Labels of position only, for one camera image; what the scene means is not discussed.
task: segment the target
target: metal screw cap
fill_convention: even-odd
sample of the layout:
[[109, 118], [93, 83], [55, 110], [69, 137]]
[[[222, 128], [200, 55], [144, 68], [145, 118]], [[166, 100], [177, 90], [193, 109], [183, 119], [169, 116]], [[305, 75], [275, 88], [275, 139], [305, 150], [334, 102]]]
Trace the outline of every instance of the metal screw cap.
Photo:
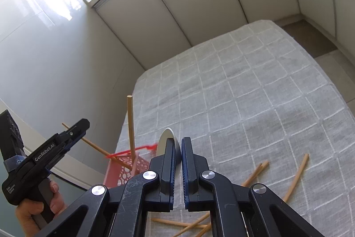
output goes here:
[[96, 196], [102, 195], [105, 192], [105, 187], [101, 185], [97, 185], [91, 189], [91, 193]]
[[207, 170], [202, 172], [202, 177], [205, 179], [213, 179], [216, 174], [213, 171]]
[[263, 184], [256, 184], [253, 187], [255, 193], [264, 194], [266, 192], [266, 187]]
[[153, 171], [146, 171], [143, 173], [143, 178], [145, 178], [145, 180], [153, 180], [156, 176], [157, 173]]

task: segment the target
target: human hand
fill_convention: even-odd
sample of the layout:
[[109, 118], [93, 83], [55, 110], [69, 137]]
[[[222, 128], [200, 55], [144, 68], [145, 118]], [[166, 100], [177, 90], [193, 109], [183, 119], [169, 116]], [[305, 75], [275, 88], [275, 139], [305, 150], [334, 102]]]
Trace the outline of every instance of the human hand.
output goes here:
[[[54, 217], [56, 217], [67, 208], [67, 205], [64, 204], [63, 197], [58, 192], [58, 184], [54, 181], [50, 181], [49, 187], [50, 190], [54, 193], [49, 206], [51, 211], [55, 214]], [[39, 227], [33, 220], [32, 215], [40, 214], [42, 211], [42, 202], [36, 202], [29, 199], [23, 199], [19, 206], [17, 206], [15, 214], [26, 237], [33, 237], [37, 232], [39, 232]]]

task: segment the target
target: plastic handle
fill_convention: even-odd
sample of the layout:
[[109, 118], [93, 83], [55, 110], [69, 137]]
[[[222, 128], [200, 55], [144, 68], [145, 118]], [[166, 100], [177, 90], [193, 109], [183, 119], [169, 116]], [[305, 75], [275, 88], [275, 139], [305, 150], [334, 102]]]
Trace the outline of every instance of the plastic handle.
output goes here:
[[33, 220], [36, 222], [38, 227], [42, 229], [54, 218], [54, 213], [51, 211], [49, 205], [53, 198], [53, 192], [49, 187], [50, 180], [45, 178], [38, 186], [34, 187], [29, 195], [28, 199], [33, 201], [42, 202], [44, 204], [44, 209], [41, 214], [32, 215]]

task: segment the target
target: wooden stick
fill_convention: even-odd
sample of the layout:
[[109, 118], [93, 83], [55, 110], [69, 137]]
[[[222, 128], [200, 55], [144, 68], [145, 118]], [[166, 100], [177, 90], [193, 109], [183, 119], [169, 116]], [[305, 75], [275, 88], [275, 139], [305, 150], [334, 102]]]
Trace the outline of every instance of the wooden stick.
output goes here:
[[212, 224], [208, 224], [206, 228], [202, 229], [195, 237], [201, 237], [203, 234], [205, 234], [207, 231], [211, 230]]
[[288, 189], [287, 193], [285, 194], [285, 196], [282, 198], [282, 200], [287, 203], [288, 199], [290, 198], [293, 190], [295, 189], [300, 177], [301, 177], [301, 174], [303, 172], [303, 170], [305, 169], [306, 167], [306, 164], [307, 164], [307, 161], [309, 159], [309, 154], [305, 154], [304, 157], [303, 157], [303, 160], [302, 160], [302, 163], [300, 165], [300, 167], [298, 168], [298, 171], [296, 173], [296, 176], [295, 178], [293, 179], [291, 185], [290, 185], [290, 188]]
[[[170, 220], [165, 220], [165, 219], [159, 219], [159, 218], [150, 218], [154, 222], [159, 222], [159, 223], [164, 223], [164, 224], [169, 224], [169, 225], [176, 225], [176, 226], [181, 226], [181, 227], [187, 227], [191, 225], [190, 223], [182, 223], [182, 222], [176, 222], [176, 221], [170, 221]], [[207, 225], [204, 224], [197, 224], [195, 228], [205, 228]]]
[[136, 158], [134, 159], [134, 162], [133, 162], [133, 165], [132, 165], [132, 176], [135, 176], [135, 175], [140, 173], [137, 170], [138, 156], [139, 156], [139, 153], [136, 154]]
[[248, 179], [246, 179], [243, 183], [242, 183], [242, 186], [243, 187], [249, 187], [251, 181], [253, 181], [256, 176], [258, 176], [258, 173], [259, 173], [259, 170], [261, 169], [262, 167], [262, 163], [260, 163], [254, 170], [254, 172], [251, 173], [251, 175], [248, 177]]
[[266, 169], [266, 167], [267, 167], [267, 166], [269, 166], [269, 164], [270, 164], [270, 162], [269, 162], [269, 161], [265, 161], [265, 162], [263, 162], [263, 164], [261, 165], [260, 170], [258, 171], [257, 176], [258, 176], [258, 175], [259, 175], [262, 171], [264, 171], [264, 170]]
[[[65, 126], [67, 129], [69, 129], [69, 127], [65, 124], [65, 123], [62, 123], [63, 126]], [[89, 146], [93, 147], [95, 150], [99, 151], [100, 153], [102, 153], [103, 155], [105, 156], [108, 156], [110, 153], [109, 152], [106, 152], [104, 149], [101, 149], [98, 145], [94, 144], [93, 142], [89, 141], [88, 139], [86, 139], [85, 137], [82, 137], [81, 138], [86, 144], [88, 144]], [[131, 165], [128, 165], [126, 164], [125, 162], [122, 162], [121, 160], [118, 160], [117, 158], [115, 157], [110, 157], [111, 160], [119, 163], [121, 166], [129, 169], [129, 170], [132, 170], [132, 166]]]
[[202, 222], [203, 220], [207, 219], [209, 217], [209, 212], [207, 212], [205, 215], [203, 215], [202, 217], [200, 217], [199, 219], [197, 219], [194, 223], [188, 225], [187, 227], [185, 227], [184, 229], [182, 229], [180, 232], [178, 232], [177, 234], [175, 234], [173, 237], [177, 237], [179, 235], [181, 235], [182, 233], [186, 232], [187, 230], [189, 230], [190, 228], [195, 227], [197, 224], [199, 224], [200, 222]]
[[130, 138], [130, 149], [132, 163], [136, 157], [136, 148], [134, 145], [134, 126], [133, 126], [133, 97], [131, 95], [127, 96], [127, 116], [128, 116], [128, 135]]

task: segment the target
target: gray tablecloth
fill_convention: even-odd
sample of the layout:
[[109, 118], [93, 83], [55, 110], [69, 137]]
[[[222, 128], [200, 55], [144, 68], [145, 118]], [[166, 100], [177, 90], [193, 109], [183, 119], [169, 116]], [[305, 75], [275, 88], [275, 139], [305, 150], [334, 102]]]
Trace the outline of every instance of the gray tablecloth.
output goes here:
[[[235, 184], [269, 160], [257, 181], [282, 197], [309, 153], [290, 206], [325, 236], [353, 237], [354, 118], [313, 58], [272, 21], [245, 25], [146, 71], [133, 97], [136, 146], [156, 143], [170, 127], [179, 140], [191, 137], [194, 153]], [[117, 151], [129, 148], [127, 139], [125, 121]], [[175, 180], [174, 210], [151, 216], [191, 222], [202, 213], [184, 210], [181, 178]], [[148, 221], [146, 235], [178, 230]]]

